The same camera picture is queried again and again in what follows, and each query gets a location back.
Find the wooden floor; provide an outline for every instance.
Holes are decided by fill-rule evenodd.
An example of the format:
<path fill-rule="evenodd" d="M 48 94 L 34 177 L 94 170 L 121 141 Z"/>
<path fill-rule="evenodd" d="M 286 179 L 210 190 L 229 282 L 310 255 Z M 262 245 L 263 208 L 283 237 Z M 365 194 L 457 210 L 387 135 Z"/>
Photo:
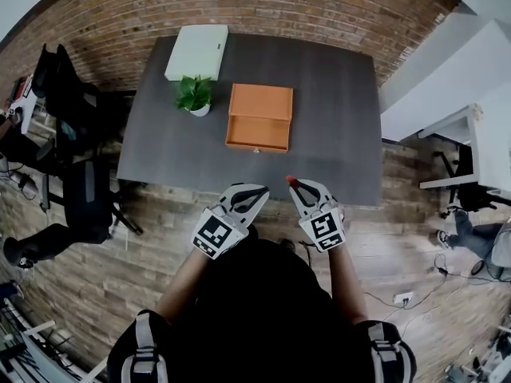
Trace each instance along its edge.
<path fill-rule="evenodd" d="M 438 252 L 446 256 L 450 272 L 468 274 L 477 261 L 465 249 L 440 251 L 430 241 L 436 228 L 450 229 L 452 219 L 438 219 L 444 195 L 418 189 L 418 182 L 441 174 L 432 165 L 434 143 L 419 146 L 384 145 L 382 202 L 378 208 L 347 207 L 348 247 L 365 291 L 391 302 L 394 294 L 412 290 L 412 304 L 443 283 L 434 269 Z M 38 199 L 23 195 L 0 182 L 2 235 L 23 238 L 47 225 Z M 191 246 L 190 231 L 215 195 L 179 188 L 141 188 L 126 205 L 127 214 L 145 233 L 127 234 L 117 227 L 102 246 L 73 245 L 54 261 L 39 263 L 34 273 L 22 275 L 2 256 L 3 278 L 22 280 L 25 299 L 17 304 L 34 322 L 54 319 L 65 344 L 86 368 L 107 356 L 113 343 L 135 314 L 153 307 L 183 262 Z M 473 216 L 475 223 L 506 219 L 511 211 L 499 209 Z M 53 206 L 49 223 L 63 222 L 63 210 Z M 290 203 L 270 200 L 256 219 L 259 234 L 298 242 L 305 234 L 298 227 Z M 305 256 L 299 246 L 298 253 Z M 321 285 L 330 290 L 327 255 L 312 253 L 313 269 Z M 418 360 L 415 381 L 443 381 L 451 362 L 468 361 L 468 350 L 483 354 L 495 327 L 508 313 L 511 293 L 505 284 L 469 285 L 449 276 L 428 299 L 412 310 L 396 310 L 366 296 L 370 316 L 387 318 L 404 334 Z"/>

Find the white box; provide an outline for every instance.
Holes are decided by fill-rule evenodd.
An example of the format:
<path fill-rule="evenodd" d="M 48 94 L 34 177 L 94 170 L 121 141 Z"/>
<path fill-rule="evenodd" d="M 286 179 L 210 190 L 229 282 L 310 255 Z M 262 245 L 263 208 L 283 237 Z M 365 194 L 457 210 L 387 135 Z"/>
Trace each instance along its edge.
<path fill-rule="evenodd" d="M 183 76 L 218 79 L 228 28 L 221 24 L 181 27 L 168 60 L 165 77 L 180 81 Z"/>

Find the white pot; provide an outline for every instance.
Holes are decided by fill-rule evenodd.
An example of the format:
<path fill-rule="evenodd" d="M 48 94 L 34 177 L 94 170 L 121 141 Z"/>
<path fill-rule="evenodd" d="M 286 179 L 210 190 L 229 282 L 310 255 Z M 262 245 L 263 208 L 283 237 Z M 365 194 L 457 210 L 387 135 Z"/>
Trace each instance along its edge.
<path fill-rule="evenodd" d="M 204 116 L 208 114 L 210 107 L 211 105 L 205 105 L 201 109 L 197 109 L 196 111 L 190 111 L 190 113 L 195 116 Z"/>

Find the electrical outlet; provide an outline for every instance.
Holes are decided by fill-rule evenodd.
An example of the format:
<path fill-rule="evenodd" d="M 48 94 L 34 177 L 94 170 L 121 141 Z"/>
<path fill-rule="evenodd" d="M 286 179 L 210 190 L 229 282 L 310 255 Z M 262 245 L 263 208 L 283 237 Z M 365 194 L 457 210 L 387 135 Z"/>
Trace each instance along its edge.
<path fill-rule="evenodd" d="M 412 302 L 412 298 L 414 297 L 413 292 L 403 292 L 402 294 L 396 294 L 394 295 L 394 304 L 395 305 L 405 305 L 405 302 L 408 301 L 406 304 L 409 305 Z"/>

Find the green plant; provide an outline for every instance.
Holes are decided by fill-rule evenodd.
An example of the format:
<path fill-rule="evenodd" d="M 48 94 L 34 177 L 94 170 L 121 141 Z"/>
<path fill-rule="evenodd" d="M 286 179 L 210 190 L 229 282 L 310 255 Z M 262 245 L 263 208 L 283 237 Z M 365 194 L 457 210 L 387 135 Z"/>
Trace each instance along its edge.
<path fill-rule="evenodd" d="M 200 76 L 183 77 L 179 85 L 176 106 L 178 109 L 196 111 L 211 104 L 211 78 L 200 79 Z"/>

